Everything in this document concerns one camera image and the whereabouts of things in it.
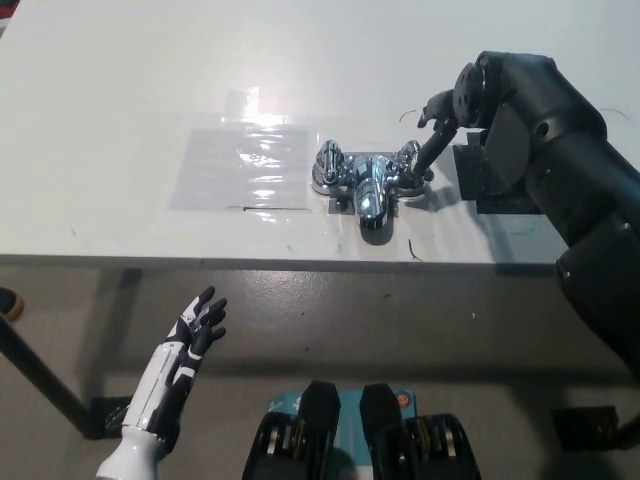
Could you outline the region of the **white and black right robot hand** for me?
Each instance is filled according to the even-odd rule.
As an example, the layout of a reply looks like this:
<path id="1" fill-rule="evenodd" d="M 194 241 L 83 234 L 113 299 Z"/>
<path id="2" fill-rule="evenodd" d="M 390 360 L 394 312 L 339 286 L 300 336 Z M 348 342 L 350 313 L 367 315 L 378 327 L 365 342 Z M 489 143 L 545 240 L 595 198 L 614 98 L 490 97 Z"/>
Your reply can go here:
<path id="1" fill-rule="evenodd" d="M 449 145 L 459 128 L 453 107 L 453 90 L 431 97 L 422 110 L 417 126 L 424 128 L 434 121 L 432 136 L 420 147 L 413 172 L 423 177 L 437 157 Z"/>

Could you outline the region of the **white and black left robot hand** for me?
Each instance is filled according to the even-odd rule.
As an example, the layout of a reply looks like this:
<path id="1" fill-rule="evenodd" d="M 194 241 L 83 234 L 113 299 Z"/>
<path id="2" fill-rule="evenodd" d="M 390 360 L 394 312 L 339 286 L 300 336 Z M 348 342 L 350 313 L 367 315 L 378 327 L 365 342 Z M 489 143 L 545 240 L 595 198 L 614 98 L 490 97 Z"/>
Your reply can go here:
<path id="1" fill-rule="evenodd" d="M 129 404 L 122 426 L 161 439 L 176 439 L 180 417 L 204 356 L 226 333 L 227 300 L 209 286 L 185 308 L 155 349 Z"/>

